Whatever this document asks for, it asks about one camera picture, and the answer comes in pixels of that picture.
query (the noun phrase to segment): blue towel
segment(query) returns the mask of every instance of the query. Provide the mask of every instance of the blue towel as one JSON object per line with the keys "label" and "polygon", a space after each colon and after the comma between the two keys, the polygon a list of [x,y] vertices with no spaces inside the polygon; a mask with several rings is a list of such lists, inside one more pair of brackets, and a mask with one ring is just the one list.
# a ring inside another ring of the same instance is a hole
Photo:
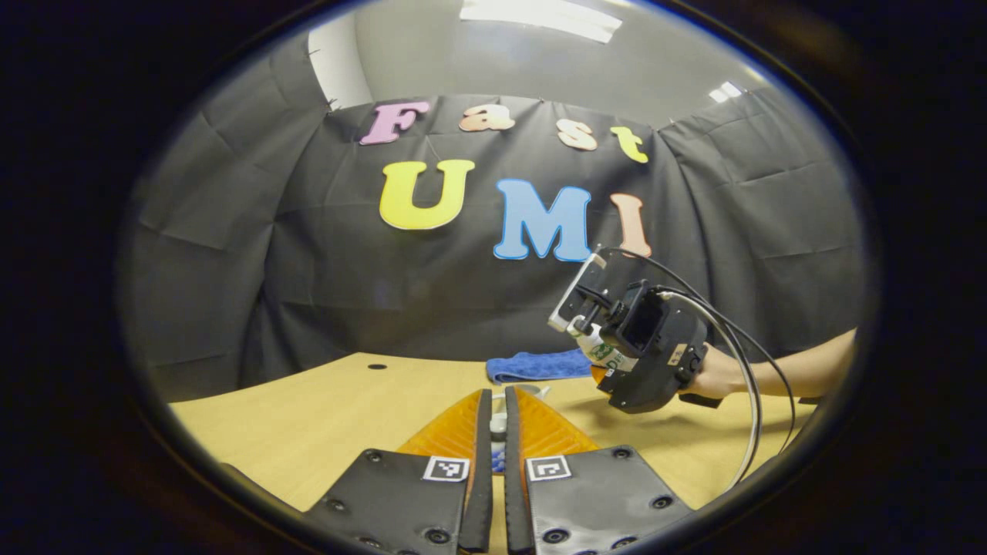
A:
{"label": "blue towel", "polygon": [[588,376],[589,367],[589,358],[579,349],[546,355],[518,353],[511,358],[487,360],[487,376],[500,385],[505,381]]}

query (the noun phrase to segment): blue letter m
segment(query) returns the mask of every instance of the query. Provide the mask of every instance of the blue letter m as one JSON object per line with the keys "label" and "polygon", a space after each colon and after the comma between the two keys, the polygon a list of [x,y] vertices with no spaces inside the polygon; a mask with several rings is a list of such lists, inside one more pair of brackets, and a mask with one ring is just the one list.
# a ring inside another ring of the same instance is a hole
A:
{"label": "blue letter m", "polygon": [[528,247],[521,240],[522,229],[539,258],[549,254],[556,235],[562,235],[556,247],[557,259],[582,262],[591,254],[586,246],[586,205],[589,192],[578,187],[563,187],[552,208],[545,205],[530,183],[519,179],[504,179],[496,187],[503,193],[503,235],[493,247],[497,258],[520,260],[528,256]]}

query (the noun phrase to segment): yellow letter u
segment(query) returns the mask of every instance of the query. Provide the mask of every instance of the yellow letter u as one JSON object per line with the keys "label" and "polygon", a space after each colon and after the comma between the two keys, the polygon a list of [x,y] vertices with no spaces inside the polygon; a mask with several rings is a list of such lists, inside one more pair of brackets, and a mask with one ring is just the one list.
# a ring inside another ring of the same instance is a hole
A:
{"label": "yellow letter u", "polygon": [[466,173],[477,165],[469,160],[443,160],[436,168],[444,174],[442,197],[438,204],[419,208],[412,203],[418,174],[424,162],[395,162],[384,166],[384,193],[380,196],[380,217],[398,229],[434,229],[456,219],[463,209]]}

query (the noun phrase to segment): black backdrop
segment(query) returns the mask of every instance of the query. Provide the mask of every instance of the black backdrop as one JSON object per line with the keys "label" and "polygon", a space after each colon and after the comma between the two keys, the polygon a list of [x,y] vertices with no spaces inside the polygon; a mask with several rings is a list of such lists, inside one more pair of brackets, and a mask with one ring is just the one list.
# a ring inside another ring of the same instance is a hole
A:
{"label": "black backdrop", "polygon": [[[661,130],[540,99],[455,95],[398,140],[360,145],[376,105],[326,113],[304,37],[268,53],[194,114],[141,179],[123,267],[131,342],[170,401],[263,383],[353,352],[485,360],[574,343],[546,325],[578,264],[531,249],[494,256],[501,179],[530,182],[545,208],[566,186],[591,194],[587,239],[618,246],[609,196],[644,203],[652,256],[775,356],[857,325],[863,294],[856,184],[776,89]],[[500,104],[506,130],[459,128]],[[596,150],[564,145],[556,121],[593,129]],[[643,139],[639,163],[611,132]],[[462,211],[432,230],[380,216],[393,162],[418,160],[416,205],[438,202],[441,160],[465,159]],[[628,278],[667,277],[621,261]]]}

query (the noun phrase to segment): foam letter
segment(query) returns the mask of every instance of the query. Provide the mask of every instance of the foam letter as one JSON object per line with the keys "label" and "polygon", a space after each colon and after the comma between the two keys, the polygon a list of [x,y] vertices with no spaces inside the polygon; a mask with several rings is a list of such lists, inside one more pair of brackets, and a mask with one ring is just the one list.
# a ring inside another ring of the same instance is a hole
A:
{"label": "foam letter", "polygon": [[380,196],[380,217],[398,229],[434,229],[456,219],[463,209],[466,173],[477,165],[469,160],[443,160],[436,168],[444,176],[442,197],[430,208],[412,203],[418,174],[425,171],[424,162],[395,162],[384,166],[384,193]]}
{"label": "foam letter", "polygon": [[628,158],[642,164],[647,162],[647,155],[638,150],[638,145],[644,144],[644,142],[629,127],[610,127],[610,131],[617,135],[621,150],[627,154]]}
{"label": "foam letter", "polygon": [[428,112],[428,102],[405,102],[401,104],[385,104],[377,107],[377,119],[370,126],[370,132],[360,139],[360,144],[380,144],[398,140],[394,132],[397,125],[406,130],[415,122],[418,114]]}
{"label": "foam letter", "polygon": [[593,130],[582,121],[571,119],[560,119],[556,121],[559,128],[559,140],[566,146],[578,148],[579,150],[596,150],[596,139],[589,136]]}
{"label": "foam letter", "polygon": [[510,110],[507,106],[499,104],[484,104],[474,106],[463,113],[459,128],[464,131],[482,131],[484,129],[510,129],[514,127],[514,120],[510,118]]}
{"label": "foam letter", "polygon": [[642,256],[651,256],[651,246],[645,239],[645,227],[641,224],[641,207],[644,203],[641,202],[640,198],[623,193],[611,195],[610,201],[617,206],[617,211],[620,213],[620,224],[624,230],[624,242],[620,244],[620,247]]}
{"label": "foam letter", "polygon": [[591,254],[586,245],[586,205],[589,192],[578,187],[563,187],[545,211],[545,205],[529,182],[502,179],[496,187],[503,193],[503,235],[493,247],[500,259],[520,260],[528,256],[522,230],[539,258],[549,254],[557,235],[561,235],[555,257],[565,262],[582,262]]}

